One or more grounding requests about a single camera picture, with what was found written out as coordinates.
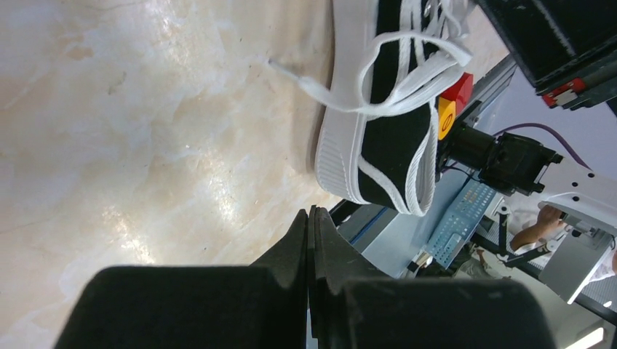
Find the yellow button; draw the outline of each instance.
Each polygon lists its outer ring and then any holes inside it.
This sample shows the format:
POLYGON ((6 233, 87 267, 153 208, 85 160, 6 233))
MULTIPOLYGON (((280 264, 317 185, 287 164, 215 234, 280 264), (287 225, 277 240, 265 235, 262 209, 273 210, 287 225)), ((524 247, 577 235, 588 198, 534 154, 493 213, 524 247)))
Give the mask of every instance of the yellow button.
POLYGON ((437 110, 439 112, 439 140, 443 140, 456 119, 456 102, 440 97, 437 110))

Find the beige marble tabletop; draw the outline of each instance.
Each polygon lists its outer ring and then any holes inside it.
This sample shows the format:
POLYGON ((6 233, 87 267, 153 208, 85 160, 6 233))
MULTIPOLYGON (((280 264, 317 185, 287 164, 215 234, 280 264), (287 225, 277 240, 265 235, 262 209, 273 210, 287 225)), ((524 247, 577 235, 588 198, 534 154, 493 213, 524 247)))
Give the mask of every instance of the beige marble tabletop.
MULTIPOLYGON (((49 347, 118 264, 253 261, 314 179, 322 108, 267 66, 325 84, 325 0, 0 3, 0 347, 49 347)), ((469 70, 506 50, 470 19, 469 70)))

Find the person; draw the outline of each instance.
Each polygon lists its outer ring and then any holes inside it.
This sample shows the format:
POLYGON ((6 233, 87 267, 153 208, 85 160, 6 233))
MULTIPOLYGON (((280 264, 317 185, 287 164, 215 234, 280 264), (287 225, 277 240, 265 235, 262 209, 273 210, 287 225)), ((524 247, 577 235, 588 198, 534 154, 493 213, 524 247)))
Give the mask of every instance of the person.
MULTIPOLYGON (((559 246, 568 234, 566 224, 560 219, 562 212, 552 206, 536 208, 537 202, 520 194, 506 198, 506 204, 511 211, 508 230, 514 236, 510 241, 510 248, 515 254, 523 254, 550 240, 556 240, 559 246)), ((533 262, 545 267, 551 256, 552 254, 548 253, 535 258, 533 262)), ((589 282, 614 276, 616 271, 617 254, 613 245, 613 250, 602 261, 589 282)))

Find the black and white sneaker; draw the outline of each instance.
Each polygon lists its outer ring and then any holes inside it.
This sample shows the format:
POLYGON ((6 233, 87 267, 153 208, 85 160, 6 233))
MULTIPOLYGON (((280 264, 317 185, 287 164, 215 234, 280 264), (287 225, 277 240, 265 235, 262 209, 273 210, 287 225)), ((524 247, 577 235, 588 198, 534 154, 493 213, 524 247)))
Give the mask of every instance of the black and white sneaker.
POLYGON ((330 90, 271 62, 327 106, 315 161, 325 190, 426 214, 435 188, 437 97, 471 59, 460 39, 472 7, 462 0, 333 0, 330 90))

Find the shoe sole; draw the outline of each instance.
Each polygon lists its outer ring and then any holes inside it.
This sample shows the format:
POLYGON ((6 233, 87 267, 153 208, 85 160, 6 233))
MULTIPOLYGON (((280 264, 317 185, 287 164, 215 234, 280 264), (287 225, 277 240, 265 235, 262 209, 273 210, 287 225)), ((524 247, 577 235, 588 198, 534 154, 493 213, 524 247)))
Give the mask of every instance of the shoe sole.
MULTIPOLYGON (((355 76, 367 43, 377 30, 378 0, 334 0, 334 71, 330 89, 337 95, 353 97, 355 76)), ((372 72, 364 86, 370 92, 372 72)), ((315 173, 326 191, 358 204, 368 204, 360 193, 358 158, 367 118, 326 108, 319 132, 315 173)))

